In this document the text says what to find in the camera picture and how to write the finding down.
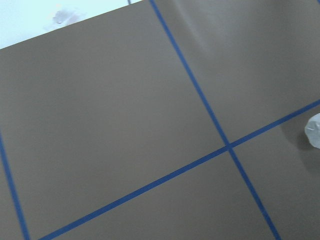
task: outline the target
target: white object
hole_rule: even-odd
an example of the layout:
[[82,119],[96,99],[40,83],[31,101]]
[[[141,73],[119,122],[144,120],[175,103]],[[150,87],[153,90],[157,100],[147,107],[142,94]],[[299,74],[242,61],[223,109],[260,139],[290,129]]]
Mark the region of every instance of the white object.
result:
[[315,148],[320,149],[320,113],[311,117],[304,128],[309,142]]

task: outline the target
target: gray floor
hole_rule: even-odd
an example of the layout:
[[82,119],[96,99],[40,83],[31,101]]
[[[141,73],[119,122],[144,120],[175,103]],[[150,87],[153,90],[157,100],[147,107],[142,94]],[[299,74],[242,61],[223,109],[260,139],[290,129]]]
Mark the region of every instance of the gray floor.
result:
[[[320,99],[317,1],[156,4],[230,142]],[[317,240],[320,150],[303,130],[319,112],[234,148],[277,238],[149,1],[0,50],[0,130],[32,240]],[[0,239],[27,240],[0,172]]]

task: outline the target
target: blue line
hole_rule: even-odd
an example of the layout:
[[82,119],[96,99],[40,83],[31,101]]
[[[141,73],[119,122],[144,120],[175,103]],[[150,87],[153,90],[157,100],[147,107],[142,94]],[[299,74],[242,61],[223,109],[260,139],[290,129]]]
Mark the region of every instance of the blue line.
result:
[[310,110],[310,109],[313,109],[313,108],[315,108],[315,107],[317,107],[317,106],[319,106],[319,105],[320,105],[320,99],[317,100],[317,101],[314,101],[314,102],[310,103],[310,104],[307,105],[307,106],[304,106],[304,107],[300,108],[300,109],[297,110],[297,111],[294,111],[294,112],[292,112],[292,113],[284,116],[283,118],[280,118],[280,119],[277,120],[277,121],[274,121],[274,122],[272,122],[272,123],[270,123],[270,124],[268,124],[268,125],[260,128],[260,129],[258,129],[258,130],[256,130],[256,131],[254,131],[254,132],[252,132],[252,133],[250,133],[250,134],[248,134],[248,135],[246,135],[246,136],[244,136],[244,137],[242,137],[242,138],[240,138],[240,139],[238,139],[238,140],[230,143],[230,145],[231,145],[232,148],[234,148],[234,147],[236,147],[236,146],[238,146],[238,145],[240,145],[240,144],[243,144],[244,142],[246,142],[246,141],[248,141],[248,140],[250,140],[250,139],[253,139],[253,138],[255,138],[256,136],[258,136],[258,135],[260,135],[260,134],[263,134],[264,132],[266,132],[266,131],[268,131],[268,130],[270,130],[270,129],[273,129],[274,127],[277,127],[277,126],[279,126],[280,124],[282,124],[282,123],[284,123],[284,122],[286,122],[286,121],[288,121],[288,120],[290,120],[290,119],[292,119],[292,118],[294,118],[294,117],[296,117],[296,116],[298,116],[298,115],[300,115],[300,114],[303,114],[303,113],[305,113],[306,111],[308,111],[308,110]]
[[243,180],[245,181],[247,187],[249,188],[249,190],[250,190],[250,192],[251,192],[256,204],[258,205],[258,207],[259,207],[259,209],[260,209],[265,221],[267,222],[267,224],[268,224],[268,226],[269,226],[274,238],[276,240],[280,240],[281,237],[280,237],[275,225],[273,224],[273,222],[272,222],[267,210],[265,209],[264,205],[262,204],[261,199],[259,198],[259,196],[258,196],[253,184],[251,183],[248,175],[246,174],[243,166],[241,165],[236,153],[234,152],[232,146],[230,145],[226,134],[224,133],[224,131],[223,131],[223,129],[222,129],[217,117],[215,116],[214,111],[210,107],[210,105],[209,105],[209,103],[208,103],[203,91],[200,88],[200,85],[198,84],[194,74],[192,73],[192,71],[191,71],[191,69],[190,69],[185,57],[183,56],[183,53],[181,52],[181,50],[180,50],[180,48],[179,48],[174,36],[172,35],[171,31],[169,30],[169,27],[166,24],[165,19],[163,18],[162,14],[160,13],[160,10],[158,9],[155,1],[154,0],[149,0],[149,1],[150,1],[151,5],[152,5],[152,7],[154,9],[155,14],[158,17],[160,23],[163,26],[164,31],[166,32],[169,40],[171,41],[171,44],[172,44],[173,48],[175,49],[177,55],[179,56],[182,65],[184,66],[187,74],[189,75],[189,77],[190,77],[190,79],[191,79],[196,91],[198,92],[198,94],[199,94],[199,96],[200,96],[200,98],[201,98],[201,100],[202,100],[202,102],[203,102],[208,114],[210,115],[210,117],[211,117],[211,119],[212,119],[212,121],[213,121],[213,123],[214,123],[214,125],[215,125],[215,127],[217,129],[217,131],[219,132],[224,144],[228,148],[228,151],[229,151],[229,153],[230,153],[230,155],[231,155],[236,167],[238,168]]
[[20,201],[18,198],[14,179],[13,179],[11,171],[10,171],[10,166],[9,166],[9,162],[8,162],[8,158],[6,155],[5,146],[2,141],[1,134],[0,134],[0,154],[1,154],[1,160],[2,160],[2,164],[3,164],[6,180],[7,180],[10,192],[11,192],[11,197],[12,197],[12,200],[14,203],[15,212],[16,212],[16,215],[17,215],[19,223],[20,223],[20,228],[21,228],[24,240],[30,240],[30,235],[29,235],[29,231],[27,228],[26,220],[25,220],[25,217],[24,217],[24,214],[22,211],[22,207],[20,205]]
[[190,169],[193,169],[196,166],[203,164],[203,163],[209,161],[210,159],[212,159],[220,154],[225,153],[227,150],[228,150],[228,148],[226,146],[224,146],[224,147],[222,147],[222,148],[220,148],[220,149],[218,149],[218,150],[216,150],[216,151],[214,151],[214,152],[212,152],[212,153],[210,153],[210,154],[208,154],[208,155],[206,155],[196,161],[193,161],[192,163],[190,163],[182,168],[179,168],[178,170],[176,170],[172,173],[169,173],[168,175],[166,175],[164,177],[159,178],[158,180],[155,180],[155,181],[149,183],[148,185],[145,185],[145,186],[139,188],[138,190],[136,190],[132,193],[129,193],[128,195],[126,195],[122,198],[119,198],[118,200],[116,200],[106,206],[101,207],[100,209],[98,209],[98,210],[96,210],[96,211],[94,211],[84,217],[79,218],[76,221],[73,221],[72,223],[70,223],[64,227],[61,227],[60,229],[40,238],[39,240],[52,240],[52,239],[54,239],[64,233],[66,233],[66,232],[68,232],[68,231],[70,231],[70,230],[72,230],[72,229],[74,229],[74,228],[76,228],[76,227],[78,227],[78,226],[118,207],[119,205],[124,204],[124,203],[128,202],[129,200],[134,199],[135,197],[137,197],[137,196],[139,196],[139,195],[179,176],[180,174],[183,174],[183,173],[189,171]]

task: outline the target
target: blue grid line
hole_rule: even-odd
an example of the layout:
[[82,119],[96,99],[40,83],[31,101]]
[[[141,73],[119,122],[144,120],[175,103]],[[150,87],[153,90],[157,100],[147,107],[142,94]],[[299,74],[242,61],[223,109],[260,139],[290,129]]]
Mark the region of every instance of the blue grid line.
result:
[[30,240],[30,235],[29,235],[29,231],[27,228],[26,220],[24,217],[22,207],[20,205],[18,193],[17,193],[16,187],[15,187],[14,179],[11,174],[11,170],[10,170],[10,166],[9,166],[9,162],[8,162],[7,154],[5,151],[5,146],[2,141],[1,134],[0,134],[0,154],[1,154],[1,160],[2,160],[4,172],[5,172],[6,180],[7,180],[7,183],[8,183],[9,189],[10,189],[10,193],[11,193],[11,197],[12,197],[12,201],[14,204],[15,212],[18,217],[20,228],[22,231],[22,235],[24,237],[24,240]]
[[262,203],[257,191],[255,190],[255,188],[254,188],[252,182],[250,181],[245,169],[243,168],[243,166],[242,166],[241,162],[239,161],[236,153],[234,152],[233,147],[230,145],[226,134],[224,133],[224,131],[223,131],[223,129],[222,129],[217,117],[215,116],[214,111],[210,107],[210,104],[208,103],[208,101],[206,99],[206,96],[204,95],[203,91],[201,90],[200,85],[198,84],[198,82],[197,82],[197,80],[196,80],[191,68],[189,67],[189,65],[187,63],[187,60],[185,59],[182,51],[180,50],[179,45],[177,44],[174,36],[172,35],[172,33],[171,33],[171,31],[170,31],[165,19],[163,18],[163,16],[162,16],[157,4],[155,3],[154,0],[149,0],[149,2],[151,3],[155,14],[157,15],[161,25],[163,26],[163,29],[164,29],[165,33],[167,34],[167,36],[168,36],[168,38],[169,38],[174,50],[176,51],[177,55],[179,56],[182,65],[184,66],[187,74],[189,75],[189,78],[191,79],[191,81],[192,81],[192,83],[193,83],[198,95],[200,96],[200,98],[202,100],[202,103],[204,104],[208,114],[210,115],[211,120],[213,121],[217,131],[219,132],[219,134],[220,134],[225,146],[228,148],[228,151],[229,151],[229,153],[230,153],[230,155],[231,155],[236,167],[238,168],[238,170],[239,170],[239,172],[240,172],[245,184],[247,185],[248,189],[250,190],[251,195],[254,198],[256,204],[258,205],[259,210],[261,211],[261,214],[263,215],[266,223],[268,224],[268,226],[269,226],[274,238],[276,240],[281,240],[281,237],[280,237],[280,235],[279,235],[279,233],[278,233],[278,231],[276,229],[276,226],[272,222],[272,220],[271,220],[266,208],[264,207],[264,205],[263,205],[263,203]]
[[180,174],[183,174],[183,173],[195,168],[196,166],[203,164],[203,163],[209,161],[210,159],[212,159],[216,156],[219,156],[220,154],[225,153],[227,150],[228,150],[228,148],[226,146],[224,146],[224,147],[222,147],[222,148],[220,148],[220,149],[218,149],[218,150],[216,150],[216,151],[214,151],[214,152],[212,152],[212,153],[210,153],[210,154],[208,154],[208,155],[206,155],[206,156],[204,156],[204,157],[202,157],[192,163],[189,163],[188,165],[185,165],[184,167],[179,168],[176,171],[169,173],[168,175],[166,175],[164,177],[159,178],[158,180],[155,180],[155,181],[149,183],[148,185],[145,185],[145,186],[139,188],[138,190],[136,190],[132,193],[129,193],[126,196],[119,198],[118,200],[116,200],[106,206],[99,208],[98,210],[95,210],[94,212],[92,212],[84,217],[79,218],[76,221],[73,221],[72,223],[40,238],[39,240],[52,240],[52,239],[54,239],[64,233],[100,216],[101,214],[104,214],[104,213],[114,209],[115,207],[117,207],[121,204],[124,204],[124,203],[128,202],[129,200],[134,199],[135,197],[137,197],[137,196],[139,196],[139,195],[179,176]]

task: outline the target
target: gray surface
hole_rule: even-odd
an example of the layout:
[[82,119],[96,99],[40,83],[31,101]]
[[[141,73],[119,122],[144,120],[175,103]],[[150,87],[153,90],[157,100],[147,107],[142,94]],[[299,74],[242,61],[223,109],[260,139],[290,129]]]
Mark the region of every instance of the gray surface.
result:
[[227,153],[57,240],[272,240]]
[[33,239],[223,146],[147,1],[1,50],[0,78]]
[[0,164],[0,239],[23,239],[2,164]]
[[320,236],[320,149],[304,134],[317,113],[320,107],[235,148],[284,240]]
[[319,95],[316,0],[158,0],[230,141]]

